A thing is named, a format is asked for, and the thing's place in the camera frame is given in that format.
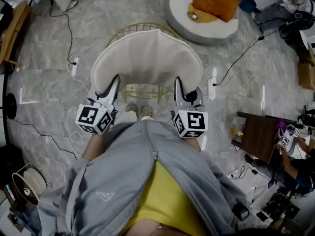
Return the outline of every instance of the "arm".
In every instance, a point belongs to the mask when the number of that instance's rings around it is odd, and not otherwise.
[[[298,0],[291,0],[292,4],[295,5],[295,6],[298,6],[299,5],[299,1]]]
[[[190,146],[192,146],[194,149],[196,149],[197,151],[201,151],[201,148],[196,138],[184,138],[184,141]]]
[[[302,138],[297,138],[297,144],[307,155],[311,155],[312,148],[308,146]]]
[[[291,177],[296,179],[299,171],[293,166],[291,166],[290,158],[285,148],[282,150],[282,160],[283,160],[284,171],[287,172]]]
[[[105,131],[101,136],[94,134],[91,136],[89,144],[82,155],[83,158],[91,161],[104,153],[108,142],[107,132]]]

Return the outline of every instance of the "round white ottoman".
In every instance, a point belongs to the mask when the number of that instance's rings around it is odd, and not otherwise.
[[[193,0],[165,0],[164,15],[171,27],[182,37],[199,44],[212,45],[236,32],[238,19],[224,22],[218,18],[210,23],[196,23],[187,16]]]

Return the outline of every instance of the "gray floor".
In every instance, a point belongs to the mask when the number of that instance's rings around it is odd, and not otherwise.
[[[90,73],[94,61],[105,49],[109,38],[120,28],[131,23],[152,21],[166,25],[163,16],[163,0],[78,0],[79,4],[68,12],[73,32],[73,48],[71,54],[79,56],[76,78],[91,87]],[[69,30],[66,18],[49,16],[49,0],[42,0],[37,16],[25,37],[19,56],[23,67],[16,69],[10,76],[8,90],[13,92],[18,101],[16,119],[22,123],[32,123],[42,134],[52,135],[59,147],[71,150],[68,143],[69,133],[66,128],[69,113],[69,132],[79,131],[84,143],[79,145],[72,141],[75,150],[82,153],[89,140],[89,135],[81,132],[74,119],[78,106],[88,93],[82,83],[75,81],[67,71],[66,55],[70,45]],[[244,50],[260,36],[258,27],[249,14],[237,12],[240,25],[231,39],[216,46],[202,46],[188,43],[200,56],[204,65],[204,76],[201,88],[207,94],[207,81],[218,70],[218,78],[222,78],[227,68]],[[58,9],[53,14],[60,14]],[[207,132],[207,151],[210,157],[228,174],[239,170],[244,165],[244,152],[236,152],[231,145],[229,130],[231,127],[241,128],[244,120],[236,117],[237,111],[261,114],[262,88],[265,85],[265,113],[277,117],[296,119],[305,104],[310,102],[313,92],[298,86],[297,57],[277,33],[253,46],[231,69],[223,85],[216,87],[216,98],[205,99],[209,113],[209,130]],[[157,119],[170,120],[172,95],[167,95],[155,108]],[[125,107],[122,96],[116,102],[118,110]],[[51,138],[40,137],[31,126],[21,126],[15,121],[8,122],[9,133],[13,143],[20,147],[26,160],[40,170],[46,180],[57,188],[63,184],[62,173],[75,161],[73,153],[59,150]],[[73,139],[80,142],[77,135]],[[252,186],[267,184],[267,180],[254,176],[250,171],[244,179],[235,183],[246,193]]]

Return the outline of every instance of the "shoe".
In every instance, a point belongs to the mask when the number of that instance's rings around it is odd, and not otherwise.
[[[126,112],[134,111],[138,118],[138,106],[134,103],[130,103],[126,106]]]
[[[75,7],[78,4],[77,0],[73,0],[70,2],[70,4],[68,5],[67,9],[65,10],[65,12],[71,10],[73,7]]]
[[[149,105],[144,105],[141,109],[141,118],[144,116],[149,116],[151,118],[153,116],[153,109]]]
[[[251,16],[252,16],[252,18],[255,20],[256,13],[252,11],[252,12],[251,12]]]
[[[244,156],[244,161],[249,163],[249,164],[252,164],[253,159],[249,155],[245,155]]]

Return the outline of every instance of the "brown table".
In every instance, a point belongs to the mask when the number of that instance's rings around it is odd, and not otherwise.
[[[242,141],[232,140],[232,144],[269,164],[272,158],[275,134],[277,132],[275,117],[263,117],[243,112],[237,116],[246,118]]]
[[[6,61],[16,66],[21,66],[22,64],[15,62],[10,59],[11,52],[13,49],[13,45],[15,40],[20,32],[22,25],[29,15],[31,11],[31,7],[28,6],[26,1],[19,3],[16,8],[13,10],[13,19],[9,25],[9,27],[3,32],[0,48],[0,64]]]

